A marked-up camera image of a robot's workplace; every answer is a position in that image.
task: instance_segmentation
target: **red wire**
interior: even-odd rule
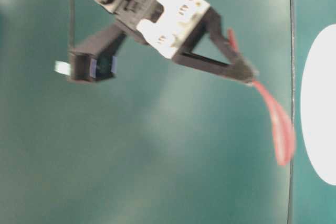
[[[230,45],[236,51],[239,51],[233,30],[229,29],[227,33]],[[253,81],[252,84],[263,97],[269,110],[278,165],[286,165],[290,162],[296,149],[296,134],[291,119],[277,100],[274,99],[259,81]]]

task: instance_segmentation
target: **teal background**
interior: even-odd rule
[[[292,223],[333,224],[336,223],[336,187],[321,180],[310,164],[302,138],[300,91],[310,47],[320,31],[336,23],[336,5],[334,0],[294,0],[294,10],[298,148],[294,158]]]
[[[290,0],[207,1],[290,112]],[[76,11],[77,42],[113,21]],[[253,88],[132,39],[117,79],[69,83],[53,71],[67,34],[68,0],[0,0],[0,223],[286,223],[289,167]]]

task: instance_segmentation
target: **wire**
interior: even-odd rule
[[[68,50],[75,47],[75,0],[69,0],[69,16]]]

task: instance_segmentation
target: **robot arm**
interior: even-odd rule
[[[69,52],[71,80],[95,82],[114,77],[115,54],[126,35],[180,65],[243,83],[254,80],[249,64],[223,36],[220,15],[204,0],[94,1],[114,14],[116,21]],[[230,64],[192,53],[206,33]]]

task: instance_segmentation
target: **black vertical line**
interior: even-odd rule
[[[295,121],[295,94],[296,94],[296,84],[295,84],[295,7],[294,0],[290,0],[290,29],[291,29],[291,118],[294,124]],[[288,212],[287,212],[287,224],[292,223],[292,194],[293,194],[293,173],[294,173],[294,161],[290,162],[289,171],[289,197],[288,197]]]

